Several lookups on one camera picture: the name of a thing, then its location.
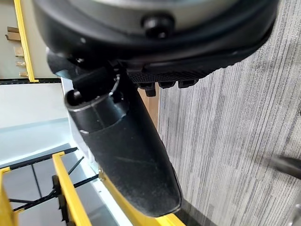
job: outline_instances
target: yellow metal frame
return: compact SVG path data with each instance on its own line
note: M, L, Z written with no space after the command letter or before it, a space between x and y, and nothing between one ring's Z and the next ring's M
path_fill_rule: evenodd
M64 152L59 152L52 155L52 160L55 166L56 174L59 178L62 193L64 194L68 209L76 226L92 226L91 222L85 212L83 205L75 191L73 183L70 180L68 172L64 167L61 156L65 155Z
M21 45L23 47L23 52L24 52L24 60L26 62L26 70L28 73L28 78L29 81L31 82L39 82L39 80L34 78L34 74L33 74L32 61L30 59L30 54L29 54L29 49L27 44L21 2L20 0L14 0L14 3L15 3L16 17L17 17L18 28L21 37Z
M134 226L185 226L174 214L168 214L159 218L150 218L142 214L122 196L106 175L104 175L102 181Z
M10 168L0 169L0 226L17 226L18 211L13 212L6 192L3 187L3 174L9 172Z

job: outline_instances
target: black knob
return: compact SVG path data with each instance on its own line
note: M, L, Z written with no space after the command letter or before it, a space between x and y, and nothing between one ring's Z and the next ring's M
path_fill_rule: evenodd
M142 27L149 38L165 39L174 32L174 19L170 15L153 15L142 20Z

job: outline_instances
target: gray floor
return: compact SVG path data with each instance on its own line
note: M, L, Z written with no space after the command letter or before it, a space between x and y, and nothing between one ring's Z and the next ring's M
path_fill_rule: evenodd
M76 162L74 153L62 157L65 168L69 170ZM34 164L37 180L40 185L42 196L48 195L52 190L52 175L55 174L52 159ZM83 169L79 165L70 175L73 183L86 179ZM40 198L31 166L12 170L4 175L4 187L11 199L36 200ZM76 188L79 198L85 208L92 225L117 226L113 216L102 202L99 194L91 183ZM12 207L21 206L12 203ZM58 210L56 198L38 206L25 210L19 214L20 226L64 226L61 222L62 215Z
M159 133L184 197L218 226L286 225L301 181L262 157L301 156L300 34L301 1L282 0L256 54L194 87L161 90Z

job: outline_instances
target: gray carpet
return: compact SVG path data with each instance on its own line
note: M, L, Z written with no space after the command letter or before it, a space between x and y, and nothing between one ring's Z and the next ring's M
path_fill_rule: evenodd
M283 0L255 54L188 89L161 90L159 133L184 197L218 226L288 221L301 181L262 157L301 158L300 33L301 1Z

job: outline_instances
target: white wall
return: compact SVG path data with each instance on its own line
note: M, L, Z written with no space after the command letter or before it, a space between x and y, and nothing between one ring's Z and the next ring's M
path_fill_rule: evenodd
M0 85L0 165L70 141L60 83Z
M67 116L60 83L0 86L0 128Z

